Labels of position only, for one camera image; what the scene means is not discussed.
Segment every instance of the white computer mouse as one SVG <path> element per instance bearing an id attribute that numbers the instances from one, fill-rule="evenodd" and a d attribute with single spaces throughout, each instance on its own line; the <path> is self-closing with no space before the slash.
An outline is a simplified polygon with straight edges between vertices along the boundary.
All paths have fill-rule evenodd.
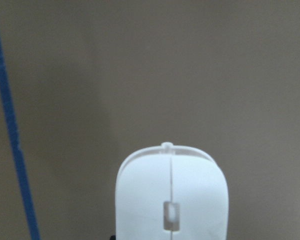
<path id="1" fill-rule="evenodd" d="M 225 240 L 224 174 L 205 152 L 164 142 L 128 156 L 115 187 L 116 240 Z"/>

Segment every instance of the computer mouse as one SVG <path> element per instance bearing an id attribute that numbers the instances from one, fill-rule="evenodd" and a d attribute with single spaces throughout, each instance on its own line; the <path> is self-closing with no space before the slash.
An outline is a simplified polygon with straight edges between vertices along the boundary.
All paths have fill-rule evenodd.
<path id="1" fill-rule="evenodd" d="M 118 171 L 116 240 L 225 240 L 228 211 L 225 176 L 197 148 L 143 148 Z"/>

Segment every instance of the scroll wheel slot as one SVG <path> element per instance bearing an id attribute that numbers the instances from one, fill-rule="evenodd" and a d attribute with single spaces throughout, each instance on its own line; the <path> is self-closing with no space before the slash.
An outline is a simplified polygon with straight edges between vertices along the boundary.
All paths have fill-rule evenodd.
<path id="1" fill-rule="evenodd" d="M 180 204 L 165 201 L 163 203 L 163 217 L 165 230 L 178 231 L 180 228 Z"/>

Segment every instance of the blue tape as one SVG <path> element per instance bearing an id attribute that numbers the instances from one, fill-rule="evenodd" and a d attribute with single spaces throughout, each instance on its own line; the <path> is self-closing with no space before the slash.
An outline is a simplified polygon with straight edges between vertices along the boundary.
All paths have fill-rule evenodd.
<path id="1" fill-rule="evenodd" d="M 18 125 L 15 116 L 13 99 L 10 92 L 9 80 L 5 65 L 5 58 L 0 42 L 0 94 L 5 116 L 6 127 L 12 149 L 14 165 L 19 181 L 23 206 L 32 240 L 40 240 L 35 209 L 31 197 L 27 171 L 22 149 L 20 147 Z"/>

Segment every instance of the blue line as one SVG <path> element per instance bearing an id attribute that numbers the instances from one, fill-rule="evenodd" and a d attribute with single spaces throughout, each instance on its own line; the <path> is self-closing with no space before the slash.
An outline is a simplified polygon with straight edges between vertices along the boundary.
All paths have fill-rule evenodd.
<path id="1" fill-rule="evenodd" d="M 0 94 L 4 110 L 6 127 L 12 149 L 14 165 L 19 181 L 23 206 L 32 240 L 40 240 L 39 229 L 36 220 L 35 209 L 31 197 L 30 186 L 27 177 L 26 165 L 22 149 L 20 147 L 17 119 L 10 92 L 9 80 L 5 65 L 5 58 L 0 42 Z"/>

